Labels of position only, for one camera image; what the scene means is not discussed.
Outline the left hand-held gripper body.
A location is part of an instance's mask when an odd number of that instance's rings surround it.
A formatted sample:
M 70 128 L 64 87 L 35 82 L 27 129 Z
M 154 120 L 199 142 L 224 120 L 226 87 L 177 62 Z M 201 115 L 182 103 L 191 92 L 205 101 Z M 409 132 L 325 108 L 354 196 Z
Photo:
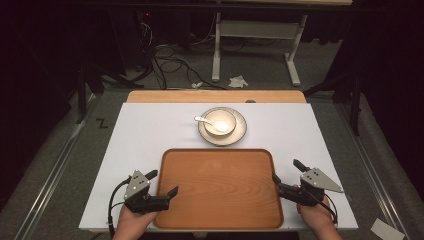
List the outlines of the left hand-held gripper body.
M 149 194 L 150 181 L 146 174 L 135 170 L 124 194 L 124 204 L 133 213 L 146 214 L 169 209 L 170 199 L 167 196 Z

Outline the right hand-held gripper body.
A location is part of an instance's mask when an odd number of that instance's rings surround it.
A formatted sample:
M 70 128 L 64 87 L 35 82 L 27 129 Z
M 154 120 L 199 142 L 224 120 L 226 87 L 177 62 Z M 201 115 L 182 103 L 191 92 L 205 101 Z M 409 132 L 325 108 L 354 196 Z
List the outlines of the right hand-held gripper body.
M 318 168 L 304 171 L 299 187 L 278 180 L 279 196 L 303 206 L 315 206 L 322 202 L 326 190 L 343 193 L 343 188 Z

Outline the person's right hand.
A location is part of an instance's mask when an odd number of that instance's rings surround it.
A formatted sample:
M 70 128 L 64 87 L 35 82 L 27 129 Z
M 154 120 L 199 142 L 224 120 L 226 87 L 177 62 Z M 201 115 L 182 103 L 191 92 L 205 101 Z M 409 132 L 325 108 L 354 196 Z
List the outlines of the person's right hand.
M 329 206 L 329 200 L 324 198 L 322 203 L 323 205 L 315 206 L 298 204 L 297 212 L 318 240 L 342 240 L 333 224 L 331 213 L 326 209 Z

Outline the person's left hand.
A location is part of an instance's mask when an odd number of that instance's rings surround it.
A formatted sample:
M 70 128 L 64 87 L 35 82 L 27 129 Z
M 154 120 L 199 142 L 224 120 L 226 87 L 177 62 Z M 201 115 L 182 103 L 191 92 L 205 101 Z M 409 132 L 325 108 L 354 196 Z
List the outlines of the person's left hand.
M 140 215 L 131 212 L 126 206 L 123 206 L 120 210 L 117 228 L 112 240 L 138 240 L 144 234 L 148 225 L 158 215 L 158 212 Z

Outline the white table mat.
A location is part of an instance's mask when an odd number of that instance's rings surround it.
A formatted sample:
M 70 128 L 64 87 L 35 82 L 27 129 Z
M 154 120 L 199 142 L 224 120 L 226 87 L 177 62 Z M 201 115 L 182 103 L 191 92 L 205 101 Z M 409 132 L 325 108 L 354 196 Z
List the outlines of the white table mat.
M 160 167 L 163 153 L 172 148 L 209 148 L 194 121 L 213 103 L 125 103 L 119 113 L 103 162 L 79 227 L 105 231 L 112 190 L 139 170 Z M 230 103 L 247 121 L 235 149 L 265 149 L 277 175 L 287 184 L 299 181 L 292 161 L 317 167 L 339 182 L 333 161 L 311 105 L 307 103 Z

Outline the brown wooden tray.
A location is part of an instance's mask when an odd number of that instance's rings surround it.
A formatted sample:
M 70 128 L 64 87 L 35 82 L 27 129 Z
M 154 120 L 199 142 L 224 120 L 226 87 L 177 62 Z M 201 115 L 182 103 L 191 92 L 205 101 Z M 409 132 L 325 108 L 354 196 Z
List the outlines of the brown wooden tray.
M 269 230 L 284 221 L 264 149 L 170 149 L 163 154 L 157 193 L 176 187 L 155 220 L 170 230 Z

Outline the cream plate with dark rim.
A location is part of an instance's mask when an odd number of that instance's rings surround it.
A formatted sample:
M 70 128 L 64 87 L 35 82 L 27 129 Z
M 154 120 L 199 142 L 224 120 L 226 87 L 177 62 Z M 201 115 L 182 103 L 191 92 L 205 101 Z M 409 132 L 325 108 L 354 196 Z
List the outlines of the cream plate with dark rim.
M 225 109 L 225 110 L 229 110 L 231 113 L 234 114 L 235 119 L 236 119 L 236 127 L 235 129 L 228 135 L 225 136 L 215 136 L 215 135 L 211 135 L 208 134 L 205 131 L 204 128 L 204 124 L 203 122 L 199 122 L 198 123 L 198 131 L 200 133 L 200 135 L 209 143 L 213 144 L 213 145 L 217 145 L 217 146 L 228 146 L 231 144 L 234 144 L 236 142 L 238 142 L 239 140 L 241 140 L 246 131 L 247 131 L 247 122 L 245 120 L 245 118 L 243 117 L 243 115 L 238 112 L 237 110 L 233 109 L 233 108 L 229 108 L 229 107 L 215 107 L 215 108 L 211 108 L 208 111 L 211 111 L 212 109 Z

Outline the white ceramic spoon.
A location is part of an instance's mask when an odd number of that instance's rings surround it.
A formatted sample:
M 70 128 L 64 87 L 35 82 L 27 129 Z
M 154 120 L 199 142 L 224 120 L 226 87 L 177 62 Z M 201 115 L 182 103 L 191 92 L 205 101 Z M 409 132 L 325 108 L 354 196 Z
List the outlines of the white ceramic spoon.
M 229 129 L 228 125 L 222 121 L 212 121 L 200 116 L 195 116 L 194 120 L 198 122 L 207 123 L 219 132 L 226 132 Z

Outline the black metal stand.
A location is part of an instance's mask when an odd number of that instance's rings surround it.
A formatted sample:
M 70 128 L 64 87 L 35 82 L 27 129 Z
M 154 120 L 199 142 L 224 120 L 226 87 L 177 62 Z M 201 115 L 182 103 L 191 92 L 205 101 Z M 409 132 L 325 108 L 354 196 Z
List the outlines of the black metal stand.
M 101 80 L 102 75 L 106 75 L 126 87 L 139 88 L 139 85 L 96 64 L 86 63 L 81 65 L 77 73 L 77 96 L 79 110 L 79 117 L 77 120 L 78 124 L 80 124 L 88 115 L 86 87 L 89 87 L 91 92 L 94 94 L 104 93 L 105 87 Z
M 343 73 L 339 76 L 325 80 L 303 92 L 305 97 L 312 96 L 320 91 L 333 89 L 332 100 L 334 103 L 350 102 L 349 125 L 353 133 L 359 135 L 359 113 L 361 96 L 361 78 L 354 73 Z

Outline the flat white paper sheet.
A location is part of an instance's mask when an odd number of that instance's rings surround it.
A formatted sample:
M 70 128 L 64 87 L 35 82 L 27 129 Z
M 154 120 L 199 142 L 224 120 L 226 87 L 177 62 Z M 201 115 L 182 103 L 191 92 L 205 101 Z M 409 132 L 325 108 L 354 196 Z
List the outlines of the flat white paper sheet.
M 382 240 L 403 240 L 405 235 L 386 224 L 380 219 L 376 219 L 371 227 L 371 231 Z

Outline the cream ceramic bowl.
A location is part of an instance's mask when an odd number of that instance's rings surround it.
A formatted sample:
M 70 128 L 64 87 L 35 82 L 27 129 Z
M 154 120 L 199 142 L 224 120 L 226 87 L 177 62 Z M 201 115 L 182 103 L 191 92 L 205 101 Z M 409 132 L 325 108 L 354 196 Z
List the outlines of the cream ceramic bowl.
M 204 128 L 208 134 L 215 136 L 225 136 L 230 134 L 236 127 L 236 119 L 233 113 L 225 109 L 212 109 L 203 114 L 203 117 L 212 123 L 226 125 L 226 128 L 217 130 L 213 125 L 205 123 Z

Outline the light wooden table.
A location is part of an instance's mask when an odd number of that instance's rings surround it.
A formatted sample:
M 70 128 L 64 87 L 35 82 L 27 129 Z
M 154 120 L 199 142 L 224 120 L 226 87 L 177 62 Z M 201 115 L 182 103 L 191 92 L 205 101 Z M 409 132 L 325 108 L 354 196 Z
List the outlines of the light wooden table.
M 134 90 L 128 103 L 306 103 L 298 90 Z

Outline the large crumpled white paper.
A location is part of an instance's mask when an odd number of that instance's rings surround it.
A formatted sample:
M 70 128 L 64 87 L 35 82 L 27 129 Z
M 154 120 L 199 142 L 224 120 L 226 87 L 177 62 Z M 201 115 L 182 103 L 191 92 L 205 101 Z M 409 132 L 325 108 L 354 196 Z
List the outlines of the large crumpled white paper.
M 243 88 L 247 85 L 247 81 L 242 76 L 232 77 L 229 83 L 229 87 L 232 88 Z

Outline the metal floor rail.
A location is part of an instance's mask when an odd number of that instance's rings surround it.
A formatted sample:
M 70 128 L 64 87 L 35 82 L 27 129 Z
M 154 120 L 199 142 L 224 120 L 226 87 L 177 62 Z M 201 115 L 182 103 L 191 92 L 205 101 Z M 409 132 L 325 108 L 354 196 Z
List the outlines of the metal floor rail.
M 360 136 L 353 131 L 353 128 L 350 125 L 348 110 L 343 104 L 335 104 L 335 108 L 342 121 L 344 122 L 344 125 L 347 128 L 351 139 L 353 140 L 355 148 L 359 153 L 361 166 L 373 191 L 373 195 L 379 205 L 379 209 L 384 215 L 385 223 L 390 225 L 394 230 L 403 233 L 403 240 L 410 240 L 408 232 L 400 219 L 395 204 L 392 198 L 389 196 L 380 178 L 379 170 L 374 167 L 372 160 L 365 149 L 365 145 L 360 139 Z
M 25 218 L 13 240 L 29 240 L 39 223 L 58 183 L 66 169 L 72 149 L 85 126 L 86 116 L 81 114 L 79 104 L 86 104 L 90 112 L 97 97 L 91 93 L 86 100 L 73 97 L 74 109 L 52 130 L 36 154 L 15 191 L 16 208 L 25 210 Z

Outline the white metal desk frame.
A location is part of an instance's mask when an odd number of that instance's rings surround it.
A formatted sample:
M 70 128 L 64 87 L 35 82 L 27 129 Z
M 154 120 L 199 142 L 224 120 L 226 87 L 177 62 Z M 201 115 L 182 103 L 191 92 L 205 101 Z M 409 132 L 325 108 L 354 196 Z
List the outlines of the white metal desk frame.
M 296 23 L 277 23 L 262 21 L 222 20 L 221 14 L 215 14 L 215 45 L 212 62 L 212 81 L 220 80 L 221 67 L 221 38 L 260 38 L 291 40 L 290 52 L 284 54 L 285 63 L 293 86 L 300 86 L 301 81 L 294 63 L 294 58 L 306 26 L 308 16 L 302 15 Z

